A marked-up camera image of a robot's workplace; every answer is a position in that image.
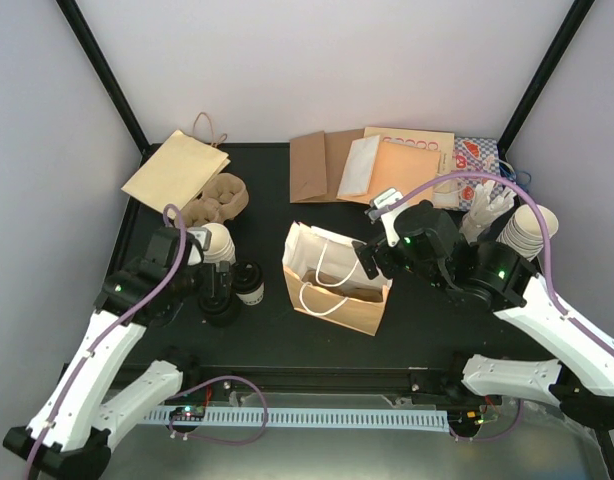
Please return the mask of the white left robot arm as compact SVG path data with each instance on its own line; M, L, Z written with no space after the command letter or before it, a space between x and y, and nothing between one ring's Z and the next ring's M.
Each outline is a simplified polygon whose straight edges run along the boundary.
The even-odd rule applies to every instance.
M205 227L162 227L144 256L105 280L71 363L29 423L6 433L6 450L55 479L98 479L120 441L154 407L200 391L198 359L170 347L111 400L105 398L149 327L171 321L188 297L228 292L227 264L205 260L211 238Z

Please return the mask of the orange paper bag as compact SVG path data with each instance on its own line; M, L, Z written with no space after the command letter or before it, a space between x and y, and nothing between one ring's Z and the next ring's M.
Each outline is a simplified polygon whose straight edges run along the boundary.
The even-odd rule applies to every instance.
M353 242L319 227L293 223L282 257L284 279L296 311L374 336L392 281L383 275L369 280Z
M369 204L391 187L401 193L408 193L436 177L440 159L440 152L380 139L368 193L343 200Z

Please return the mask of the beige bag with red circles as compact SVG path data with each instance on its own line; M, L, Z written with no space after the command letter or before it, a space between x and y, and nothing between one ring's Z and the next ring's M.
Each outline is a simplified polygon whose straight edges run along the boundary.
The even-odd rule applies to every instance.
M382 141L440 152L452 152L455 140L453 133L373 126L364 129L364 136L379 136Z

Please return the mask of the black frame post left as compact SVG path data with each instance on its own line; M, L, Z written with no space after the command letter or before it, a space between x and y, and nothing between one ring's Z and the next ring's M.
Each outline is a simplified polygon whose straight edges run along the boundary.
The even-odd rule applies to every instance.
M150 142L141 128L78 3L75 0L56 0L56 4L98 76L138 151L144 155L150 147Z

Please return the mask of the blue checkered paper bag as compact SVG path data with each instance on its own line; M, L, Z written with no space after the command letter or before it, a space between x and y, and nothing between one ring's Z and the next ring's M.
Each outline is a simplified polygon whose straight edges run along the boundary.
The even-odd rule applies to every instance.
M454 140L454 171L484 171L500 175L525 191L531 183L531 175L516 169L505 159L499 157L498 144L495 139L476 137L456 137ZM456 179L450 184L450 210L467 211L475 196L476 186L484 184L486 179Z

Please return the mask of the brown kraft paper bag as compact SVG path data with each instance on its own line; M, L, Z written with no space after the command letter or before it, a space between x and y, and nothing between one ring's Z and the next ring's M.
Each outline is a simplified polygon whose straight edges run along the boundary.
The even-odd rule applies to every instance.
M352 142L364 130L319 131L290 140L290 202L337 203Z

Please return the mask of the white paper bag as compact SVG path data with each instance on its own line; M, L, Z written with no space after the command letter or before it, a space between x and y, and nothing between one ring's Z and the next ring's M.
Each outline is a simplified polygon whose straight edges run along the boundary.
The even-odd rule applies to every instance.
M368 193L379 146L379 135L363 137L351 143L337 191L339 200Z

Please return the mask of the black frame post right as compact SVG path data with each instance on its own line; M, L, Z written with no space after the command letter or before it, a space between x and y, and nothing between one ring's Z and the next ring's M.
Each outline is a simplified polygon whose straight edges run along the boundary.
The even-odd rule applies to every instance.
M575 0L560 24L549 47L510 117L497 146L499 156L506 157L534 105L594 5L594 0Z

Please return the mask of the single white paper cup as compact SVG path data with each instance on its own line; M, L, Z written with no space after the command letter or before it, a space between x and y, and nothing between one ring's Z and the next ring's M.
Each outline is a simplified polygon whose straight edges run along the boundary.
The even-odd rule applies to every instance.
M247 306L259 304L264 297L264 281L255 279L250 282L234 282L237 297Z

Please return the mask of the stack of pulp cup carriers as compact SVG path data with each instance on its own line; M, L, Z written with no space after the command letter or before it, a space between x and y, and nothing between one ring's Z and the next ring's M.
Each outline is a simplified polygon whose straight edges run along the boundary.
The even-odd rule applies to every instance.
M200 195L181 211L186 227L207 223L223 224L235 219L249 203L245 182L230 173L220 173L211 179Z

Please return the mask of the stack of white paper cups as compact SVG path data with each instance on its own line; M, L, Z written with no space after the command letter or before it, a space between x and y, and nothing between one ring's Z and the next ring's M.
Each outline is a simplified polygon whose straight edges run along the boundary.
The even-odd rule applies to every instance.
M207 223L204 228L210 233L209 248L204 253L206 263L236 262L236 249L227 227L220 223Z

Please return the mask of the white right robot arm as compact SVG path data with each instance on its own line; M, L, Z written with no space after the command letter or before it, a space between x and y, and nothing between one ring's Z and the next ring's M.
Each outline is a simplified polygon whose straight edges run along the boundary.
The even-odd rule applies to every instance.
M425 394L454 403L508 396L559 408L574 421L614 429L614 341L567 304L557 305L535 266L496 241L470 244L449 214L423 201L381 218L384 232L353 249L366 275L407 271L443 290L460 308L491 313L552 354L548 361L459 357Z

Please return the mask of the black frame post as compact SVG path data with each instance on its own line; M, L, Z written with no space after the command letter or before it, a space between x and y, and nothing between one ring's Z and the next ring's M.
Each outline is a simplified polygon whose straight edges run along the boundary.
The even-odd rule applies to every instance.
M150 142L141 128L78 3L75 0L56 0L56 4L98 76L138 151L144 155L150 147Z
M560 24L549 47L510 117L497 146L499 156L506 157L534 105L594 5L594 0L575 0Z

